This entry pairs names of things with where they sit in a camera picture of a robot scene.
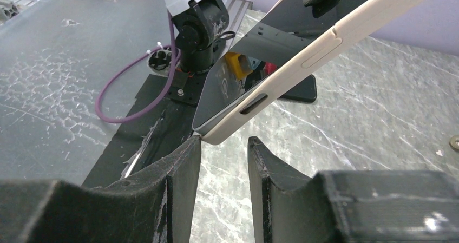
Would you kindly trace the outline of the phone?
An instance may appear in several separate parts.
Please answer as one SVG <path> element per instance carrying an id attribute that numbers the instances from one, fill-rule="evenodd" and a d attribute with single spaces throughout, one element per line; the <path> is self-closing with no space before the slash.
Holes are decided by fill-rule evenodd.
<path id="1" fill-rule="evenodd" d="M 316 78 L 314 75 L 310 75 L 283 94 L 280 98 L 297 102 L 313 103 L 316 101 L 317 96 Z"/>

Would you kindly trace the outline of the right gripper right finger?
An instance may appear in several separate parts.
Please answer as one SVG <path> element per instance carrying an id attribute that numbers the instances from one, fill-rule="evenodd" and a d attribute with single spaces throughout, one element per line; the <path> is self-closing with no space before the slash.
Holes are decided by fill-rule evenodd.
<path id="1" fill-rule="evenodd" d="M 256 242 L 458 242 L 458 181 L 430 170 L 325 170 L 313 177 L 247 144 Z"/>

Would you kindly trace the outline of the beige phone case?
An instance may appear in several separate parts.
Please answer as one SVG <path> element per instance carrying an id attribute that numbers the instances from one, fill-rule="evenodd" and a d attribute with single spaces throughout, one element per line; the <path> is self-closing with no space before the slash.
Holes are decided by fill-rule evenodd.
<path id="1" fill-rule="evenodd" d="M 270 103 L 355 43 L 424 0 L 367 0 L 340 19 L 305 49 L 280 67 L 268 65 L 270 74 L 210 131 L 199 134 L 217 145 Z"/>

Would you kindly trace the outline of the black smartphone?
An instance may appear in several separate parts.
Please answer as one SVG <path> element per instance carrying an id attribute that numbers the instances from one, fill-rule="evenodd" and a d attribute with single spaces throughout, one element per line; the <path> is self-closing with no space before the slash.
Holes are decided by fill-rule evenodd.
<path id="1" fill-rule="evenodd" d="M 359 0 L 359 6 L 366 1 Z M 303 0 L 281 0 L 211 68 L 193 129 L 201 134 L 210 131 L 270 74 L 268 65 L 282 66 L 340 19 L 314 18 Z"/>

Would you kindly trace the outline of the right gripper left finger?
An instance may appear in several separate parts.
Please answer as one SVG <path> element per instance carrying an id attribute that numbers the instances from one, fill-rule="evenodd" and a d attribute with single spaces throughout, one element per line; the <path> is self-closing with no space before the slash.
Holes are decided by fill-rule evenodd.
<path id="1" fill-rule="evenodd" d="M 201 164 L 194 135 L 108 187 L 1 181 L 1 242 L 189 242 Z"/>

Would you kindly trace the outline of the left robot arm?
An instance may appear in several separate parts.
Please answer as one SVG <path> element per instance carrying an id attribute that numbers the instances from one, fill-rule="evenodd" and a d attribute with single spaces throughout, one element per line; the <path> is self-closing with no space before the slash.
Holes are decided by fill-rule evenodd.
<path id="1" fill-rule="evenodd" d="M 281 66 L 365 0 L 279 0 L 236 43 L 231 52 Z M 165 0 L 178 29 L 176 46 L 184 67 L 208 68 L 199 52 L 210 47 L 228 28 L 229 12 L 223 0 Z"/>

